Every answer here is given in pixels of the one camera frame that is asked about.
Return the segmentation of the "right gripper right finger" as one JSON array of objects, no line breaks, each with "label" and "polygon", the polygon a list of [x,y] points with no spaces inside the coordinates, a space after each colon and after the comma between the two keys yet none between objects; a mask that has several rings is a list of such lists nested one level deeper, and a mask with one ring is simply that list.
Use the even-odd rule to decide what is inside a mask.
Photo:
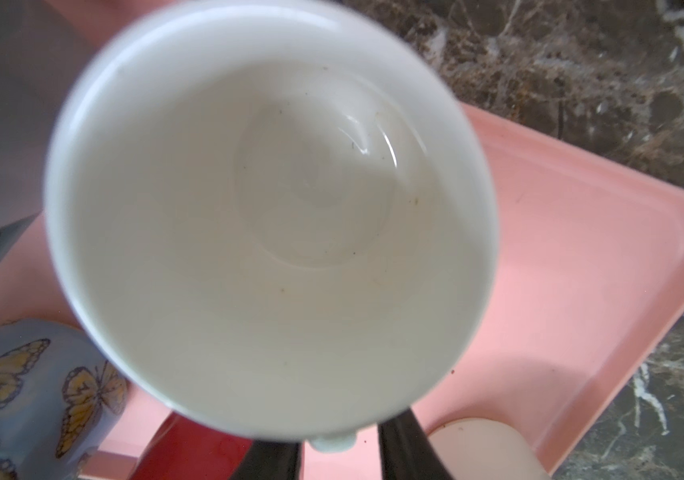
[{"label": "right gripper right finger", "polygon": [[452,480],[414,412],[407,409],[377,426],[384,480]]}]

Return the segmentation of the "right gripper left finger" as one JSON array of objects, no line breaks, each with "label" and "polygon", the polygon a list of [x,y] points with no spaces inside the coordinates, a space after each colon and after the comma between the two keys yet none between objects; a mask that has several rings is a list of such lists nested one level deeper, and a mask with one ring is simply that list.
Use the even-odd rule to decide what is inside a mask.
[{"label": "right gripper left finger", "polygon": [[230,476],[231,480],[299,480],[302,445],[255,441]]}]

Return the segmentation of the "white mug red inside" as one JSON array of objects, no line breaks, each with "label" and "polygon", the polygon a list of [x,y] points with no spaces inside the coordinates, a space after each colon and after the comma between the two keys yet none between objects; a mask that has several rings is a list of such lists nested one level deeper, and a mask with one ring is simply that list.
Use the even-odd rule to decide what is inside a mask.
[{"label": "white mug red inside", "polygon": [[454,479],[552,479],[525,438],[502,422],[462,419],[439,427],[428,438]]}]

